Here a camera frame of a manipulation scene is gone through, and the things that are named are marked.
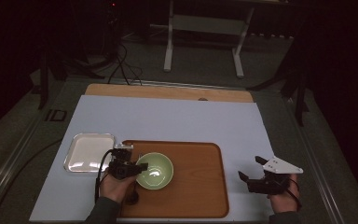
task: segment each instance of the table leg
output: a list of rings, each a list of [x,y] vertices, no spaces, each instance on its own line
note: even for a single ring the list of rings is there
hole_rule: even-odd
[[[249,9],[248,15],[246,16],[246,21],[243,24],[243,28],[242,28],[242,31],[241,31],[240,42],[238,43],[237,47],[232,50],[232,56],[234,58],[235,70],[237,72],[237,77],[238,78],[243,78],[244,77],[243,70],[242,70],[240,53],[241,53],[242,44],[243,44],[243,41],[245,40],[246,33],[248,32],[249,24],[251,22],[251,18],[253,16],[254,11],[255,11],[254,7],[251,7]]]
[[[164,62],[164,71],[171,72],[172,64],[172,32],[173,32],[173,0],[170,1],[170,17],[168,20],[168,45],[167,51],[165,52],[165,62]]]

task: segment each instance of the sleeve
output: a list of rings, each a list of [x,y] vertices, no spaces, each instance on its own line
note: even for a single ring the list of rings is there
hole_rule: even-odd
[[[108,198],[100,197],[92,208],[91,213],[83,224],[110,224],[116,223],[120,204]]]
[[[300,216],[297,212],[284,212],[284,213],[277,213],[269,217],[269,224],[283,224],[283,223],[290,223],[290,224],[300,224]]]

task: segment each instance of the bowl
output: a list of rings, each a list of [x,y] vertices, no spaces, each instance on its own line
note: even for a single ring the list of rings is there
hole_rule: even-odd
[[[141,172],[136,181],[145,189],[162,189],[173,177],[173,165],[168,157],[151,152],[143,155],[136,164],[148,163],[146,171]]]

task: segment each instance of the metal tray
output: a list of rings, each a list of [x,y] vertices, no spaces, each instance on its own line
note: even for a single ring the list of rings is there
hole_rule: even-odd
[[[110,133],[80,133],[72,140],[63,167],[68,172],[98,172],[105,152],[115,145],[115,137]],[[108,167],[108,156],[103,170]]]

